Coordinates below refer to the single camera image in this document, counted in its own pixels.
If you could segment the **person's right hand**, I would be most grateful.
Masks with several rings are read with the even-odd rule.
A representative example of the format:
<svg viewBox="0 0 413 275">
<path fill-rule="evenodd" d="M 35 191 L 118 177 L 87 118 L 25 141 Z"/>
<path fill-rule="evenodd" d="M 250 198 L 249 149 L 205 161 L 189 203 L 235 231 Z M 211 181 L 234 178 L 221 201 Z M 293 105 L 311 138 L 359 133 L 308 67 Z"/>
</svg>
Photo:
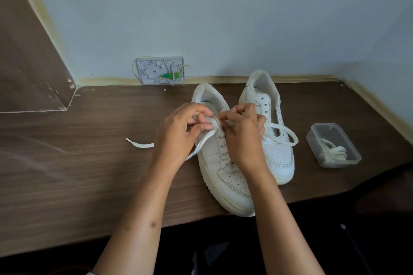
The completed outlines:
<svg viewBox="0 0 413 275">
<path fill-rule="evenodd" d="M 228 111 L 237 112 L 237 123 L 220 121 L 231 160 L 245 177 L 269 173 L 262 147 L 266 117 L 257 114 L 252 103 L 236 105 Z"/>
</svg>

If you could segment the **bundled white shoelace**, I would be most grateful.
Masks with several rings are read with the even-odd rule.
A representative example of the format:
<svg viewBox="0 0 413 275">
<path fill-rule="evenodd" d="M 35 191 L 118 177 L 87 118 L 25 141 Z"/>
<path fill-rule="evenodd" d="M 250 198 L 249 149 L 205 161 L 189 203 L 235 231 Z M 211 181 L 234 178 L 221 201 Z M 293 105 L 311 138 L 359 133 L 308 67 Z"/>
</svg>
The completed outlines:
<svg viewBox="0 0 413 275">
<path fill-rule="evenodd" d="M 322 138 L 321 149 L 318 158 L 324 165 L 335 165 L 337 162 L 347 161 L 347 151 L 343 146 L 336 146 L 331 141 Z"/>
</svg>

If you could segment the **person's left forearm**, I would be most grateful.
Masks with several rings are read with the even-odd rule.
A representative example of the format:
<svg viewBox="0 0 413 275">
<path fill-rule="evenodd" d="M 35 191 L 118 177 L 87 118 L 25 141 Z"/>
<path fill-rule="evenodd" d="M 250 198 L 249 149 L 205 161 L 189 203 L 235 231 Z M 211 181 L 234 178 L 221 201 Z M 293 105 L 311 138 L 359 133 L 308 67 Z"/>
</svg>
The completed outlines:
<svg viewBox="0 0 413 275">
<path fill-rule="evenodd" d="M 168 192 L 184 161 L 151 162 L 91 275 L 153 275 Z"/>
</svg>

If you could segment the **white sneaker with loose lace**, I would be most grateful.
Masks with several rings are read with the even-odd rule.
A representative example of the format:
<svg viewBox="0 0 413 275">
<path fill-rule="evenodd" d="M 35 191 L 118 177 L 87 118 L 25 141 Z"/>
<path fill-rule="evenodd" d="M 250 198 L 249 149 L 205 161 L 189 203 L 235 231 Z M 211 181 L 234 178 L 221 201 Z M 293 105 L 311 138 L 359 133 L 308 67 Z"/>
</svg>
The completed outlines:
<svg viewBox="0 0 413 275">
<path fill-rule="evenodd" d="M 246 87 L 240 95 L 238 104 L 252 103 L 256 113 L 266 117 L 266 122 L 284 125 L 281 112 L 281 99 L 275 83 L 264 70 L 255 70 L 249 77 Z M 279 130 L 267 129 L 272 135 L 279 136 Z M 288 135 L 283 137 L 292 142 Z M 272 144 L 263 140 L 266 163 L 279 185 L 290 182 L 294 175 L 293 147 Z"/>
</svg>

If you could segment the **person's right forearm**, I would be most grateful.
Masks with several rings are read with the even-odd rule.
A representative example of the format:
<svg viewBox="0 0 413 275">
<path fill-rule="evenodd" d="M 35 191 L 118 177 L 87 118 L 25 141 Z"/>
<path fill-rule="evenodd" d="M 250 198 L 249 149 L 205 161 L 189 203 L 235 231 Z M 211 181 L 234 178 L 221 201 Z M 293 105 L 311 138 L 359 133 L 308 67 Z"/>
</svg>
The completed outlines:
<svg viewBox="0 0 413 275">
<path fill-rule="evenodd" d="M 265 163 L 239 166 L 249 187 L 267 275 L 325 275 Z"/>
</svg>

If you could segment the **open grey wall junction box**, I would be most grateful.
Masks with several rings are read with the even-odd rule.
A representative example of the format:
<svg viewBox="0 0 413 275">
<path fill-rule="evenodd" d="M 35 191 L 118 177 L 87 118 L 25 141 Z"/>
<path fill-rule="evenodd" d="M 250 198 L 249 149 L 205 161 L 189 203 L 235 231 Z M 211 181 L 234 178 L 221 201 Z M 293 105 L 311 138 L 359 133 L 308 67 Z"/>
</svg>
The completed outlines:
<svg viewBox="0 0 413 275">
<path fill-rule="evenodd" d="M 132 72 L 142 84 L 175 84 L 184 80 L 184 58 L 138 57 L 132 63 Z"/>
</svg>

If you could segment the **loose white shoelace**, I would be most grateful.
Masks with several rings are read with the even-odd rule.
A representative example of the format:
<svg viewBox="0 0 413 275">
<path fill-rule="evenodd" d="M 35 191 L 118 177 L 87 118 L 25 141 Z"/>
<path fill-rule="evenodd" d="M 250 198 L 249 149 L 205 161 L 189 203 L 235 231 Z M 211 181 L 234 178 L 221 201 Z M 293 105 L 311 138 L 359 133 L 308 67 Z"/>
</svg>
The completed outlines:
<svg viewBox="0 0 413 275">
<path fill-rule="evenodd" d="M 280 135 L 279 136 L 275 136 L 272 135 L 269 132 L 265 132 L 263 135 L 263 140 L 268 142 L 268 143 L 272 143 L 272 144 L 282 144 L 288 147 L 294 147 L 295 145 L 298 144 L 299 140 L 296 136 L 296 134 L 289 128 L 285 127 L 284 125 L 279 125 L 276 123 L 269 123 L 266 122 L 264 124 L 265 129 L 275 129 L 275 130 L 279 130 Z M 284 139 L 283 137 L 285 135 L 288 135 L 292 138 L 292 142 L 289 141 L 289 139 Z"/>
</svg>

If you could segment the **brown wooden side panel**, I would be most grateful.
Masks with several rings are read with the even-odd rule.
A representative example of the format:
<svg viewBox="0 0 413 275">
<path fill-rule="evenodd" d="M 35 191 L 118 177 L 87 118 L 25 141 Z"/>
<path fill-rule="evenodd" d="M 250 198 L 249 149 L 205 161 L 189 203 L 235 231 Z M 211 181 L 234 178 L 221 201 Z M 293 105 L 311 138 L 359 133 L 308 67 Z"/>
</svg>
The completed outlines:
<svg viewBox="0 0 413 275">
<path fill-rule="evenodd" d="M 29 0 L 0 0 L 0 113 L 66 111 L 75 83 Z"/>
</svg>

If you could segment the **white sneaker with laces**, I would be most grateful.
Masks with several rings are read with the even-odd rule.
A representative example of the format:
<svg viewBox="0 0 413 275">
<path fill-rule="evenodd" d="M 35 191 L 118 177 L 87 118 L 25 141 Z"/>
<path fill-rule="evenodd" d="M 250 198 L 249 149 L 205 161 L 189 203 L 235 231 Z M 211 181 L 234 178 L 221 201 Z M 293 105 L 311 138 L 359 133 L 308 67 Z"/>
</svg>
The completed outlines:
<svg viewBox="0 0 413 275">
<path fill-rule="evenodd" d="M 247 182 L 240 169 L 230 159 L 225 133 L 216 115 L 230 110 L 223 96 L 210 84 L 199 84 L 193 93 L 192 102 L 205 105 L 212 116 L 206 116 L 213 127 L 199 134 L 194 152 L 204 183 L 217 202 L 229 213 L 241 217 L 255 216 L 254 204 Z"/>
</svg>

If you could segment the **person's left hand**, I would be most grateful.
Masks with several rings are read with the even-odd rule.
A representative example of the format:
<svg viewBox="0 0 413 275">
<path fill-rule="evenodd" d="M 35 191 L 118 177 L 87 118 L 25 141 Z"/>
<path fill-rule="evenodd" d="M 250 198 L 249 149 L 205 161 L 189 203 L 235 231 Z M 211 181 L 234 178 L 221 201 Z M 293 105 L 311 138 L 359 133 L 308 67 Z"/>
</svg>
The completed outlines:
<svg viewBox="0 0 413 275">
<path fill-rule="evenodd" d="M 206 123 L 212 111 L 203 104 L 184 103 L 161 123 L 157 132 L 150 168 L 175 175 L 189 156 L 200 133 L 190 133 L 190 125 Z"/>
</svg>

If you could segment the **black rod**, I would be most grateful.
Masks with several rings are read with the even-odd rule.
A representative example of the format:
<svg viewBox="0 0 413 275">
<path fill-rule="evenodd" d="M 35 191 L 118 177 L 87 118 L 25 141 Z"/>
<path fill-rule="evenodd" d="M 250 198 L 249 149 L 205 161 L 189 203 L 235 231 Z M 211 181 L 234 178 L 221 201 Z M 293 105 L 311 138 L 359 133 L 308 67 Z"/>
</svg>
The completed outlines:
<svg viewBox="0 0 413 275">
<path fill-rule="evenodd" d="M 359 248 L 357 242 L 355 241 L 355 239 L 351 235 L 351 233 L 348 230 L 347 226 L 345 224 L 340 224 L 340 227 L 347 234 L 353 248 L 355 249 L 355 251 L 356 251 L 357 255 L 359 256 L 362 264 L 364 265 L 364 268 L 366 269 L 367 274 L 368 275 L 374 275 L 374 272 L 372 271 L 371 267 L 369 266 L 369 264 L 368 264 L 367 260 L 365 259 L 361 249 Z"/>
</svg>

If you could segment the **clear plastic container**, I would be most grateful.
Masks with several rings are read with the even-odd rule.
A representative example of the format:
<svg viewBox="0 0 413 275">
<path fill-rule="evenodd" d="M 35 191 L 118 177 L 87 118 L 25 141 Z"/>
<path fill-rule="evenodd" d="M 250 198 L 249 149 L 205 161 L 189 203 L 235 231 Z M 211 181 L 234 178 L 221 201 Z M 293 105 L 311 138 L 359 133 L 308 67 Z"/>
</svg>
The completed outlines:
<svg viewBox="0 0 413 275">
<path fill-rule="evenodd" d="M 321 139 L 327 139 L 336 146 L 343 146 L 347 151 L 347 161 L 337 162 L 335 165 L 324 165 L 318 158 L 321 153 Z M 361 161 L 361 155 L 350 141 L 343 129 L 334 123 L 315 123 L 311 126 L 306 136 L 317 162 L 323 168 L 345 168 L 350 165 L 358 164 Z"/>
</svg>

